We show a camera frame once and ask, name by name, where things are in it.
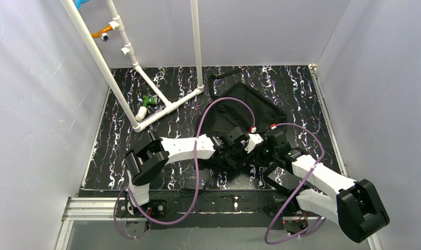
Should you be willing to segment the black student backpack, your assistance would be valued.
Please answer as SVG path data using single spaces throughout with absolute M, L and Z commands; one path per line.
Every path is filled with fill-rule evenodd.
M 261 136 L 269 130 L 273 130 L 273 124 L 286 123 L 287 114 L 264 97 L 256 89 L 238 82 L 231 86 L 221 95 L 210 94 L 212 103 L 208 105 L 206 116 L 200 116 L 197 124 L 201 125 L 201 133 L 230 132 L 235 127 L 241 127 L 248 133 L 258 133 Z M 253 178 L 258 178 L 260 187 L 268 185 L 264 180 L 264 172 L 268 167 L 254 157 L 248 160 L 238 170 L 222 171 L 209 169 L 213 177 L 213 187 L 223 188 L 239 174 L 248 174 L 254 171 Z M 299 178 L 288 173 L 286 170 L 277 168 L 269 175 L 275 181 L 287 188 L 293 188 L 299 184 Z

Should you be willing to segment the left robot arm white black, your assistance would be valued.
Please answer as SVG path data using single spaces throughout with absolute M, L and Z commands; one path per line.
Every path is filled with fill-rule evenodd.
M 133 206 L 149 202 L 149 187 L 170 163 L 198 159 L 200 169 L 238 170 L 254 157 L 264 142 L 258 133 L 240 127 L 230 132 L 213 132 L 197 138 L 169 139 L 150 132 L 125 154 Z

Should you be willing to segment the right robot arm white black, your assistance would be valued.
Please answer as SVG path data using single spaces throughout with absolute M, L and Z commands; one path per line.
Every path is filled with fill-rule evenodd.
M 256 159 L 268 164 L 264 180 L 285 194 L 292 211 L 308 211 L 336 223 L 353 242 L 360 243 L 390 223 L 374 184 L 353 180 L 317 162 L 306 150 L 291 147 L 284 132 L 273 129 L 255 143 Z M 285 187 L 269 175 L 277 168 L 301 178 Z

